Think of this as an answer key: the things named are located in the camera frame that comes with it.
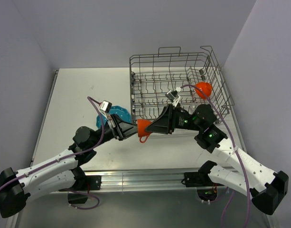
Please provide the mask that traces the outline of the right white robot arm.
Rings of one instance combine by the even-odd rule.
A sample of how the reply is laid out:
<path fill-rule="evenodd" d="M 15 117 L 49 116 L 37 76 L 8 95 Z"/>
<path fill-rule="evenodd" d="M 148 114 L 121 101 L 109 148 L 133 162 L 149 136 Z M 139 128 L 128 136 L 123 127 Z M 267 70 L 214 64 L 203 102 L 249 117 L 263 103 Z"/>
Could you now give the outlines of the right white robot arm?
<path fill-rule="evenodd" d="M 211 105 L 201 104 L 192 114 L 169 104 L 161 115 L 144 128 L 148 133 L 171 134 L 175 129 L 197 131 L 195 141 L 211 155 L 235 169 L 222 168 L 206 161 L 197 172 L 184 174 L 186 187 L 221 184 L 247 196 L 262 213 L 272 215 L 288 192 L 289 176 L 275 172 L 256 161 L 241 148 L 234 146 L 228 134 L 216 125 Z"/>

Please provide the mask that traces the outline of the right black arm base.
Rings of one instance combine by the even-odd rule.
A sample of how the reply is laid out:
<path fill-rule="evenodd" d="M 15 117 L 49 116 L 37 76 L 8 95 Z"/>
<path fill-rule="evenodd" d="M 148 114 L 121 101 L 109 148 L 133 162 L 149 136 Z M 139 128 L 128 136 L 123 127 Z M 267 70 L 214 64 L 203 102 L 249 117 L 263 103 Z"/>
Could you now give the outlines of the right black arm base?
<path fill-rule="evenodd" d="M 207 185 L 204 175 L 198 171 L 185 172 L 181 184 L 185 185 L 187 188 L 204 187 Z"/>

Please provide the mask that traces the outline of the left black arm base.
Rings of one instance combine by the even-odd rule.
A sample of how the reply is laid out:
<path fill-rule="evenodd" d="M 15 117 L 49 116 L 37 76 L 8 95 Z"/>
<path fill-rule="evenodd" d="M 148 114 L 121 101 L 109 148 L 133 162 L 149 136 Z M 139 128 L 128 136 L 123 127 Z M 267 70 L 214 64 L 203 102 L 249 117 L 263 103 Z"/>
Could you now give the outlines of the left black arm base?
<path fill-rule="evenodd" d="M 57 191 L 74 190 L 74 191 L 91 191 L 99 190 L 101 187 L 101 176 L 85 176 L 81 179 L 75 179 L 75 177 L 70 179 L 70 182 L 65 187 L 58 189 Z"/>

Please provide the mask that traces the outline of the blue polka dot plate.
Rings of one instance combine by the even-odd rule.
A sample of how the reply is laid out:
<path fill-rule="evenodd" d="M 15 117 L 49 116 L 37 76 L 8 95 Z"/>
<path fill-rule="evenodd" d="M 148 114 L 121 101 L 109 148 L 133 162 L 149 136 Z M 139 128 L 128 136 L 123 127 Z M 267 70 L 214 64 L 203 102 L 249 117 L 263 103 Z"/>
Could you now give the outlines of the blue polka dot plate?
<path fill-rule="evenodd" d="M 121 106 L 113 105 L 109 111 L 109 114 L 116 114 L 123 121 L 128 122 L 128 123 L 132 123 L 130 112 Z M 105 124 L 107 122 L 107 118 L 104 115 L 102 115 L 102 117 L 103 117 L 103 122 L 101 122 L 101 119 L 99 116 L 97 116 L 97 118 L 96 118 L 96 127 L 98 129 L 101 128 L 102 123 Z"/>

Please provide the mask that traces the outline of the orange bowl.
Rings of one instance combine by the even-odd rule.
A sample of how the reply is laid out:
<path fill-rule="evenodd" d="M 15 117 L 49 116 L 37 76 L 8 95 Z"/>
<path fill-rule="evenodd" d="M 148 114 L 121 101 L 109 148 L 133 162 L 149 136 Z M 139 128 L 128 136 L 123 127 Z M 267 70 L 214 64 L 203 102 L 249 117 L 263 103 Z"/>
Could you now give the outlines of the orange bowl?
<path fill-rule="evenodd" d="M 196 93 L 198 94 L 198 96 L 204 100 L 207 99 L 207 97 L 210 97 L 211 93 L 212 93 L 212 86 L 210 83 L 208 82 L 199 82 L 196 84 L 196 87 L 198 88 L 195 89 Z"/>

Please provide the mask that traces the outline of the aluminium mounting rail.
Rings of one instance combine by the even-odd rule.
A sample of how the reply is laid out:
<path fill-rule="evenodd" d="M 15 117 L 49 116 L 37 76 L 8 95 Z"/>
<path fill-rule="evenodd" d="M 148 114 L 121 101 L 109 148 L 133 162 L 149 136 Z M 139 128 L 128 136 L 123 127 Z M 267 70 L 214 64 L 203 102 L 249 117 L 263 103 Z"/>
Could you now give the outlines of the aluminium mounting rail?
<path fill-rule="evenodd" d="M 70 179 L 81 179 L 85 176 L 101 176 L 101 192 L 126 192 L 126 191 L 154 191 L 154 190 L 181 190 L 185 185 L 181 184 L 184 173 L 176 170 L 147 170 L 147 171 L 117 171 L 117 172 L 84 172 L 76 167 L 73 170 L 64 168 L 61 163 L 50 165 L 42 169 L 29 167 L 15 173 L 14 183 L 18 184 L 25 194 L 30 194 L 36 199 L 58 189 L 65 187 Z M 75 194 L 89 194 L 94 191 L 64 192 Z"/>

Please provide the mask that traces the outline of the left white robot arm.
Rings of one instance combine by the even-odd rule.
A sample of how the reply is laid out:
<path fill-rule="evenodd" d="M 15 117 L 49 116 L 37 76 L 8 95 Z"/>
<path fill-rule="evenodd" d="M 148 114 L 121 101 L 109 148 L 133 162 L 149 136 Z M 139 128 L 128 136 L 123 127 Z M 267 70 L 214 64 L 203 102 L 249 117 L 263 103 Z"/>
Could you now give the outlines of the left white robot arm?
<path fill-rule="evenodd" d="M 59 190 L 75 192 L 86 184 L 81 165 L 96 155 L 96 147 L 112 139 L 123 141 L 138 132 L 137 124 L 112 114 L 98 130 L 82 126 L 73 144 L 63 152 L 37 165 L 0 173 L 0 215 L 9 218 L 24 209 L 28 201 Z"/>

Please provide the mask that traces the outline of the clear glass tumbler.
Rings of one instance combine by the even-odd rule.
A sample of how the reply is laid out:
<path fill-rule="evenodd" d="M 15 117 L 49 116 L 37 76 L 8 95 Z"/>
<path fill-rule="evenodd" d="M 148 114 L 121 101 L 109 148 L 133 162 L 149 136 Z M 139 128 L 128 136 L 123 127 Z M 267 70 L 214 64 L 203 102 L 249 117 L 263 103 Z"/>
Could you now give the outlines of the clear glass tumbler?
<path fill-rule="evenodd" d="M 191 103 L 189 105 L 189 113 L 190 114 L 193 114 L 195 112 L 195 110 L 196 110 L 197 107 L 198 107 L 198 103 Z"/>

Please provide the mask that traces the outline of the orange ceramic cup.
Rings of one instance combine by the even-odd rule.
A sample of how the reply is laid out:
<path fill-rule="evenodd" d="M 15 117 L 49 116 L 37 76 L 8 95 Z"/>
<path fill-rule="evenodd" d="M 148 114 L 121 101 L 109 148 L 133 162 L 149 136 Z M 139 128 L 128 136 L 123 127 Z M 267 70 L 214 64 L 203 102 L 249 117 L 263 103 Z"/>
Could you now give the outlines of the orange ceramic cup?
<path fill-rule="evenodd" d="M 139 137 L 140 143 L 145 143 L 150 136 L 150 132 L 145 131 L 146 127 L 148 127 L 151 124 L 151 121 L 146 119 L 138 119 L 137 120 L 137 134 Z"/>

